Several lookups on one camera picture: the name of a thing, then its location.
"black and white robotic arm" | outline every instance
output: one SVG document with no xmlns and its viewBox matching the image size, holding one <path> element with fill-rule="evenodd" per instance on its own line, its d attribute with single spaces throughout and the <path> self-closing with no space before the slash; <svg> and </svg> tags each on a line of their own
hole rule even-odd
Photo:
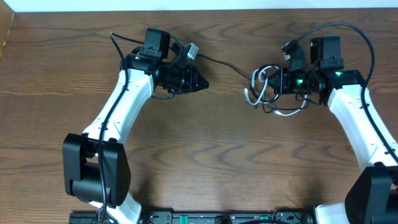
<svg viewBox="0 0 398 224">
<path fill-rule="evenodd" d="M 106 197 L 107 213 L 118 223 L 136 224 L 147 221 L 145 216 L 141 215 L 141 205 L 129 193 L 131 173 L 123 146 L 139 110 L 152 96 L 156 86 L 162 86 L 173 96 L 209 86 L 197 68 L 187 64 L 197 53 L 198 49 L 194 44 L 182 47 L 176 43 L 171 49 L 176 52 L 178 60 L 174 60 L 172 64 L 162 61 L 167 57 L 169 41 L 168 33 L 148 29 L 144 47 L 133 50 L 122 63 L 118 84 L 101 113 L 83 134 L 69 134 L 63 143 L 67 194 L 97 208 L 103 206 Z M 261 70 L 256 75 L 264 75 L 264 79 L 267 79 L 268 85 L 274 89 L 277 96 L 318 93 L 320 103 L 328 106 L 341 123 L 354 149 L 362 174 L 344 202 L 318 205 L 314 209 L 313 218 L 308 219 L 311 221 L 301 222 L 393 223 L 390 221 L 396 220 L 398 215 L 398 196 L 391 194 L 390 187 L 391 184 L 398 184 L 397 161 L 394 159 L 398 145 L 374 108 L 366 89 L 367 83 L 359 71 L 343 69 L 340 38 L 312 39 L 311 46 L 314 69 L 305 69 L 303 50 L 297 41 L 288 43 L 283 48 L 286 59 L 290 61 L 289 68 L 280 68 L 269 77 L 261 73 Z M 125 69 L 128 71 L 128 82 Z M 126 83 L 127 89 L 118 101 Z M 375 124 L 369 120 L 363 100 Z M 380 134 L 384 136 L 388 146 L 380 138 Z M 99 144 L 103 148 L 105 194 L 100 165 L 86 160 L 87 157 L 101 153 L 98 152 Z M 226 222 L 218 222 L 215 219 L 215 223 L 232 223 L 231 219 Z M 263 223 L 278 222 L 269 220 Z"/>
</svg>

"green tape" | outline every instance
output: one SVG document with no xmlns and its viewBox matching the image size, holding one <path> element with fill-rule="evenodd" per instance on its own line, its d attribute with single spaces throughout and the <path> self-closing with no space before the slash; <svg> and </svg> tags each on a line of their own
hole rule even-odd
<svg viewBox="0 0 398 224">
<path fill-rule="evenodd" d="M 180 224 L 188 224 L 188 215 L 180 215 Z"/>
<path fill-rule="evenodd" d="M 261 216 L 260 217 L 260 220 L 267 220 L 268 219 L 268 216 Z"/>
</svg>

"wooden tabletop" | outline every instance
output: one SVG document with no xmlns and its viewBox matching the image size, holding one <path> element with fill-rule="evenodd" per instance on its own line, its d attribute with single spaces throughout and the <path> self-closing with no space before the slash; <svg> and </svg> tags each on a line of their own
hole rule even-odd
<svg viewBox="0 0 398 224">
<path fill-rule="evenodd" d="M 398 9 L 16 14 L 0 63 L 0 223 L 66 223 L 70 212 L 93 209 L 65 193 L 62 142 L 96 118 L 115 87 L 120 58 L 110 31 L 144 40 L 146 29 L 157 27 L 252 73 L 266 63 L 287 66 L 280 46 L 326 22 L 353 23 L 372 40 L 369 89 L 397 137 Z M 366 76 L 364 40 L 344 27 L 310 37 L 326 35 L 341 36 L 345 67 Z M 135 47 L 119 43 L 125 54 Z M 308 53 L 309 39 L 302 45 Z M 245 78 L 203 58 L 196 64 L 209 89 L 149 99 L 134 123 L 126 153 L 138 202 L 176 211 L 264 211 L 345 198 L 359 169 L 327 107 L 264 114 L 247 104 Z M 299 106 L 292 98 L 276 104 Z"/>
</svg>

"white arm segment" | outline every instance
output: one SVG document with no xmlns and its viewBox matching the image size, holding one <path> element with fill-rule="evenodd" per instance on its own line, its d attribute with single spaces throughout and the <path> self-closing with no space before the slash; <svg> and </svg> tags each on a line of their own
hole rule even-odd
<svg viewBox="0 0 398 224">
<path fill-rule="evenodd" d="M 359 170 L 373 166 L 375 162 L 382 162 L 386 166 L 396 166 L 397 163 L 387 152 L 372 124 L 362 108 L 360 85 L 345 85 L 342 89 L 334 89 L 329 97 L 328 106 L 341 123 L 358 160 Z M 387 130 L 374 105 L 372 104 L 369 90 L 365 91 L 366 103 L 369 112 L 380 129 L 381 133 L 390 143 L 392 149 L 398 145 Z M 318 224 L 349 224 L 345 210 L 345 202 L 319 205 L 315 208 Z"/>
<path fill-rule="evenodd" d="M 125 91 L 123 97 L 120 99 L 118 105 L 114 109 L 107 130 L 104 132 L 104 140 L 115 138 L 119 143 L 125 144 L 127 137 L 131 130 L 133 122 L 136 120 L 137 114 L 145 101 L 152 95 L 154 91 L 154 82 L 152 76 L 144 74 L 143 71 L 129 69 L 129 85 L 128 91 Z M 104 108 L 99 113 L 97 118 L 84 130 L 83 133 L 88 133 L 88 137 L 98 139 L 100 136 L 101 124 L 111 109 L 116 98 L 122 91 L 125 84 L 126 75 L 124 70 L 119 73 L 119 80 L 112 95 L 109 97 Z"/>
<path fill-rule="evenodd" d="M 154 82 L 152 76 L 144 74 L 143 71 L 129 69 L 129 85 L 127 91 L 124 92 L 118 105 L 115 107 L 107 130 L 104 132 L 104 140 L 108 141 L 109 138 L 115 138 L 119 143 L 125 144 L 129 135 L 132 124 L 136 120 L 137 114 L 145 101 L 152 95 L 154 91 Z M 99 113 L 98 117 L 84 130 L 83 133 L 88 133 L 88 137 L 98 139 L 100 136 L 101 123 L 104 121 L 105 116 L 111 109 L 116 98 L 122 91 L 125 84 L 126 75 L 124 70 L 119 73 L 119 80 L 116 88 L 113 90 L 112 95 L 106 102 L 104 108 Z M 102 203 L 90 202 L 91 205 L 100 208 Z M 127 194 L 124 202 L 116 208 L 107 208 L 107 212 L 114 217 L 120 224 L 136 224 L 141 214 L 141 205 L 136 202 L 130 193 Z"/>
</svg>

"white wall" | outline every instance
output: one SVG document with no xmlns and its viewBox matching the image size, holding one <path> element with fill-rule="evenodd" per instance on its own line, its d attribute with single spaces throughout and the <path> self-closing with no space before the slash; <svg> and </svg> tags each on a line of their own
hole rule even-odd
<svg viewBox="0 0 398 224">
<path fill-rule="evenodd" d="M 398 0 L 5 0 L 14 12 L 398 7 Z"/>
</svg>

